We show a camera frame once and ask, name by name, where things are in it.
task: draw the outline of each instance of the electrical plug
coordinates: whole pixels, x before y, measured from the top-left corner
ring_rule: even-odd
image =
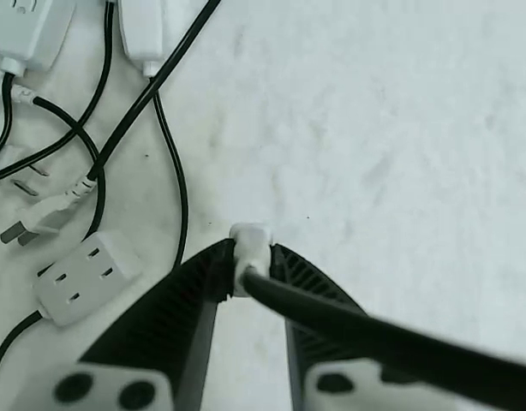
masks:
[[[0,0],[0,69],[47,71],[75,11],[74,0]]]
[[[96,182],[84,177],[65,193],[41,200],[24,210],[19,221],[0,235],[0,240],[8,244],[17,239],[21,246],[26,246],[40,235],[59,233],[70,220],[76,205],[86,198],[95,186]]]
[[[30,150],[24,146],[8,144],[0,153],[0,170],[27,157]],[[41,191],[48,186],[50,174],[39,165],[18,171],[12,177],[6,178],[0,183],[5,188],[20,190],[28,199],[37,199]]]
[[[43,316],[65,326],[116,297],[141,274],[134,248],[118,232],[99,232],[57,261],[34,285]]]
[[[119,0],[118,10],[126,55],[153,77],[166,59],[163,0]]]

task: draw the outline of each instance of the white power plug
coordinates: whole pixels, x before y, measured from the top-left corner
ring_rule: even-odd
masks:
[[[46,71],[61,49],[74,0],[0,0],[0,69]]]
[[[34,284],[40,310],[59,326],[71,325],[120,294],[141,274],[129,241],[117,232],[84,240]]]
[[[119,0],[118,11],[126,55],[153,77],[166,58],[163,0]]]

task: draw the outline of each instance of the cord strain relief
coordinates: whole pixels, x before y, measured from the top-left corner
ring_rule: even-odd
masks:
[[[11,96],[14,103],[33,105],[33,101],[38,97],[38,94],[30,88],[14,84]]]
[[[73,197],[73,202],[78,202],[82,198],[89,195],[98,183],[88,179],[87,176],[82,177],[70,190],[67,191],[67,195]]]

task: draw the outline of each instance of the white plastic cap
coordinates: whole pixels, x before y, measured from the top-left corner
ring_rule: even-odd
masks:
[[[230,229],[235,245],[235,296],[247,297],[242,285],[247,272],[269,278],[271,276],[271,230],[264,224],[239,223]]]

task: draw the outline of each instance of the outlet slot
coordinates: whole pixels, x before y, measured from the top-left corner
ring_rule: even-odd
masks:
[[[88,258],[92,259],[93,257],[95,257],[98,254],[99,254],[99,248],[96,248],[91,253],[88,254]]]
[[[72,302],[75,302],[76,300],[78,300],[79,298],[81,298],[81,295],[76,293],[75,295],[73,295],[71,298],[69,298],[69,301],[68,303],[72,303]]]
[[[56,278],[56,284],[59,284],[61,281],[63,281],[65,278],[67,278],[67,274],[62,274],[58,278]]]
[[[112,274],[112,268],[101,274],[101,278],[107,278],[110,274]]]

